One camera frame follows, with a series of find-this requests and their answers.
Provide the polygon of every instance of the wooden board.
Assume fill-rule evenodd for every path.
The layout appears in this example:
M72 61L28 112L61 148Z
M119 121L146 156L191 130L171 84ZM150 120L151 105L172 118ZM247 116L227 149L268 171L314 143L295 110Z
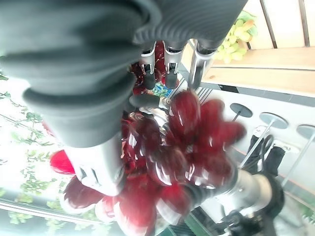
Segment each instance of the wooden board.
M212 67L202 81L315 97L315 71Z
M216 60L213 67L253 67L315 70L315 47L249 50L242 61Z
M255 25L258 29L258 35L253 37L250 41L252 49L271 49L274 48L270 33L268 31L266 19L262 11L259 0L249 0L244 10L249 12L252 15L255 15L257 18L255 20Z
M192 54L185 47L182 64L188 71ZM215 61L202 81L315 97L313 55L314 47L251 50L243 61Z
M304 0L310 45L315 46L315 0Z
M264 0L278 48L304 47L298 0Z

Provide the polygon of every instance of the wooden shelf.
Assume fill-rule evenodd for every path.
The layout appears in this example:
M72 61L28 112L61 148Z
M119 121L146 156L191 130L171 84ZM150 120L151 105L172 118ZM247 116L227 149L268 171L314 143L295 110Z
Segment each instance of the wooden shelf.
M190 70L193 49L186 46L182 64ZM206 83L315 97L315 47L250 50L242 61L215 61Z

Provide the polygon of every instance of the glass surface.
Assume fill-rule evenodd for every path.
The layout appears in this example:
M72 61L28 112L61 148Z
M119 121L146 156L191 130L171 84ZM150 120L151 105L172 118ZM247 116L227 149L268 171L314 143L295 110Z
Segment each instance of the glass surface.
M70 215L60 207L71 176L53 172L49 159L63 147L23 103L25 87L0 80L0 235L107 235L111 225L100 222L94 209Z

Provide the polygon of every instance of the robotic arm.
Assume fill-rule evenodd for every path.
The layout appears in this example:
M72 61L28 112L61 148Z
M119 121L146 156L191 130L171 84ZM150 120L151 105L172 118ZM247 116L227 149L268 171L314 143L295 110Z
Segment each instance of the robotic arm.
M66 145L65 151L78 179L105 195L115 196L125 182L120 159L120 122L134 85L128 65L139 61L145 84L152 88L156 41L163 40L166 85L172 88L183 49L194 38L198 43L189 87L196 89L246 2L17 0L1 3L0 45L5 49L1 67L9 77L30 83L24 99L44 115L53 133ZM145 104L149 102L155 107L169 106L167 99L150 97ZM206 197L220 195L220 201L229 210L247 210L246 214L252 214L253 225L261 230L261 222L279 213L272 209L275 202L281 201L282 190L268 176L235 173L224 189L214 192L188 187L187 191L195 196L196 205Z

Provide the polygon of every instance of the yellow fruit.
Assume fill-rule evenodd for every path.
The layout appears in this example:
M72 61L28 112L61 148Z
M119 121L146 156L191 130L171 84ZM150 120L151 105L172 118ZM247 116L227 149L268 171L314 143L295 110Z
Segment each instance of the yellow fruit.
M224 49L224 47L223 47L222 45L220 45L220 46L218 47L218 52L221 52L223 49Z
M229 46L231 46L231 43L229 41L225 41L224 43L222 43L223 47L226 49Z
M244 24L244 21L241 20L241 19L239 19L239 20L236 21L235 27L240 27L240 26L242 26L243 24Z
M223 51L217 52L217 53L216 53L216 59L218 59L218 60L223 60L224 54L225 54L225 53L224 53Z
M238 53L242 54L242 55L245 55L246 52L247 52L247 49L246 48L239 48L238 50L236 50Z
M239 48L238 43L234 43L226 49L227 53L234 53Z
M247 32L243 32L240 35L240 39L242 39L245 42L248 42L250 38L251 38L251 35L249 33L247 33Z
M228 64L231 62L231 60L232 60L231 54L225 54L224 55L224 63Z
M231 36L229 37L229 41L230 41L231 44L234 44L234 43L236 42L236 40L237 40L237 37L234 36L234 35L231 35Z
M234 60L242 60L243 59L243 55L239 52L234 52L231 54L231 56Z
M250 19L243 24L244 31L248 31L251 27L254 26L254 20Z
M243 32L244 32L243 27L238 27L238 28L235 29L234 35L236 37L240 37Z

